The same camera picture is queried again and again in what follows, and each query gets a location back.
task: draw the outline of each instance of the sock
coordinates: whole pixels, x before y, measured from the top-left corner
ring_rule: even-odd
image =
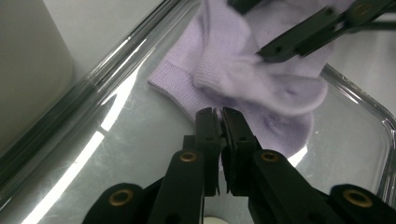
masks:
[[[308,59],[274,64],[263,63],[255,55],[265,42],[309,16],[299,7],[288,11],[290,6],[287,1],[263,1],[241,16],[226,0],[203,0],[183,35],[148,78],[149,85],[170,97],[192,120],[206,107],[237,109],[263,148],[291,156],[304,147],[312,132],[311,111],[326,92],[318,74],[329,52],[325,48]],[[282,7],[287,10],[273,11]],[[283,16],[290,18],[284,20],[275,12],[288,12]]]

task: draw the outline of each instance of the white surface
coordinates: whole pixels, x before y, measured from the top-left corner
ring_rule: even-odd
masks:
[[[44,0],[75,65],[87,75],[162,0]]]

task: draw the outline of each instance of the transparent container wall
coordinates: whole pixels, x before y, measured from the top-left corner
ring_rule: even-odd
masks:
[[[145,188],[165,174],[183,136],[193,134],[194,128],[170,99],[149,87],[147,77],[198,6],[198,0],[180,1],[147,35],[131,43],[140,34],[132,33],[122,42],[117,52],[135,47],[125,51],[121,66],[112,70],[116,72],[95,84],[94,94],[13,178],[14,186],[27,187],[12,195],[0,220],[80,223],[109,187],[126,182]],[[322,75],[329,94],[315,111],[307,146],[290,161],[314,188],[328,193],[333,185],[351,183],[395,206],[394,196],[389,196],[396,164],[394,119],[330,67]],[[23,175],[31,167],[35,173]],[[222,172],[219,181],[221,194],[205,199],[205,214],[252,223],[247,199],[225,193]]]

